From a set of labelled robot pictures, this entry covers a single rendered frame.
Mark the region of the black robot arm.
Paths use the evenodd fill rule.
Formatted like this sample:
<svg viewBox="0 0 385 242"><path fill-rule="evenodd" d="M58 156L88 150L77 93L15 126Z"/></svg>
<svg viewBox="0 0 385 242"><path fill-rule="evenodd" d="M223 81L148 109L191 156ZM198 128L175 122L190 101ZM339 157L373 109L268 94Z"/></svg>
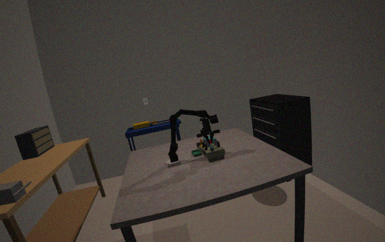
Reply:
<svg viewBox="0 0 385 242"><path fill-rule="evenodd" d="M203 126L210 125L209 124L209 120L210 120L210 123L212 123L212 124L218 123L217 115L209 116L207 111L205 111L205 110L195 111L195 110L180 109L177 113L171 115L170 118L169 118L170 125L171 125L171 145L170 145L170 151L168 153L168 155L170 157L170 162L171 163L175 162L175 161L178 161L178 156L175 153L177 151L177 149L178 149L178 144L176 144L176 122L177 122L177 118L181 114L184 114L184 115L195 115L195 116L198 116L198 117L202 117L202 118L200 118L199 121L202 121Z"/></svg>

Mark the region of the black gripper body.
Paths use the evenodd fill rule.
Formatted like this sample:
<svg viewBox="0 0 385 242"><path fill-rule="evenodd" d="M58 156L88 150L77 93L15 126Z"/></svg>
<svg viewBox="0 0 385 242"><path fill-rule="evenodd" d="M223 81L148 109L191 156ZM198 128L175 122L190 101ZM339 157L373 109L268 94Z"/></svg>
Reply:
<svg viewBox="0 0 385 242"><path fill-rule="evenodd" d="M205 136L207 136L207 135L214 135L214 133L216 134L216 133L220 133L220 130L218 129L218 130L215 130L215 131L211 131L211 128L210 128L210 125L205 125L205 126L203 126L203 128L204 128L204 134L197 134L197 138L198 137L205 137ZM210 133L209 133L210 132Z"/></svg>

